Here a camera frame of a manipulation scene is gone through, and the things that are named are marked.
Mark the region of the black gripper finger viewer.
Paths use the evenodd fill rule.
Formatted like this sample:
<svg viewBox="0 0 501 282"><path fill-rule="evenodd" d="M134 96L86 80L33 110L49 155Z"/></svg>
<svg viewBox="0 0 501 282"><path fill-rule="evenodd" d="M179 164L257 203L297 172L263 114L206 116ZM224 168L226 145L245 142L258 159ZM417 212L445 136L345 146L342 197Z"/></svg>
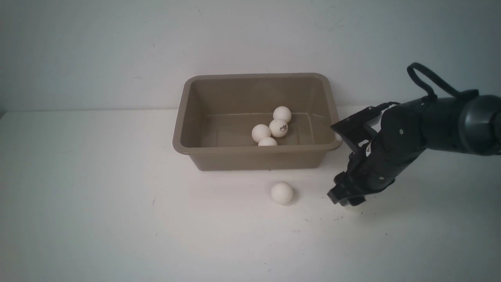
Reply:
<svg viewBox="0 0 501 282"><path fill-rule="evenodd" d="M359 193L359 192L343 192L340 194L340 205L345 206L358 206L365 202L365 196L367 193Z"/></svg>
<svg viewBox="0 0 501 282"><path fill-rule="evenodd" d="M344 184L336 184L328 191L327 196L334 204L349 205L348 199L352 197L352 194Z"/></svg>

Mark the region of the black gripper body viewer right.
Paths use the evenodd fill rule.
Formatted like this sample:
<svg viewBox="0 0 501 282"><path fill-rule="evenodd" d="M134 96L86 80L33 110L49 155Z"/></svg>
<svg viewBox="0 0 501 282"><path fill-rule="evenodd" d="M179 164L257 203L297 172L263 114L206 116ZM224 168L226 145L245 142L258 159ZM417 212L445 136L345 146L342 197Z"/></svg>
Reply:
<svg viewBox="0 0 501 282"><path fill-rule="evenodd" d="M375 194L391 185L424 149L399 145L386 149L375 139L349 156L346 171L335 177L333 194Z"/></svg>

